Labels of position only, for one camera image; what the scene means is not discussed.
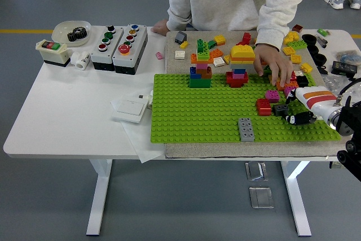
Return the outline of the person's right hand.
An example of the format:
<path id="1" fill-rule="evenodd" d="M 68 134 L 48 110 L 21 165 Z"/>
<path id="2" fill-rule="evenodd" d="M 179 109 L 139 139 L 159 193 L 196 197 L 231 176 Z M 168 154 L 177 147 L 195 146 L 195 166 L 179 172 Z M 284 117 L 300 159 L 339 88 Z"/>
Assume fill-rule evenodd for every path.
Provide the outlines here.
<path id="1" fill-rule="evenodd" d="M 158 21 L 152 28 L 151 31 L 162 36 L 166 36 L 166 34 L 170 31 L 167 27 L 167 20 Z"/>

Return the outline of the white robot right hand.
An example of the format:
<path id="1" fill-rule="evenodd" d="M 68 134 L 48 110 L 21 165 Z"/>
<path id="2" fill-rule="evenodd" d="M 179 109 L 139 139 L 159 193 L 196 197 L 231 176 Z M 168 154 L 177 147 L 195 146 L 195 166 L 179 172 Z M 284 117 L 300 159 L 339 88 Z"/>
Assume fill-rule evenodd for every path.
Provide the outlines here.
<path id="1" fill-rule="evenodd" d="M 335 106 L 336 96 L 325 86 L 298 87 L 288 93 L 286 105 L 298 100 L 307 109 L 296 115 L 284 115 L 283 118 L 292 125 L 306 125 L 314 123 L 318 117 L 332 129 L 336 128 L 341 113 L 341 106 Z"/>

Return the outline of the person's left hand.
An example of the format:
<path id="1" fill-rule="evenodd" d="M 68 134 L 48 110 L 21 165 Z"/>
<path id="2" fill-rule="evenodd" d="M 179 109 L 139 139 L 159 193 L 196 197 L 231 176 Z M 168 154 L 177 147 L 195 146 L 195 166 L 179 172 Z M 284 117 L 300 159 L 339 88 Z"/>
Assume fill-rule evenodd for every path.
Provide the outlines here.
<path id="1" fill-rule="evenodd" d="M 259 76 L 263 75 L 262 63 L 265 63 L 271 69 L 272 85 L 276 85 L 278 78 L 280 78 L 280 86 L 290 83 L 293 72 L 292 62 L 283 58 L 277 48 L 267 44 L 258 44 L 254 49 L 254 54 L 253 65 Z"/>

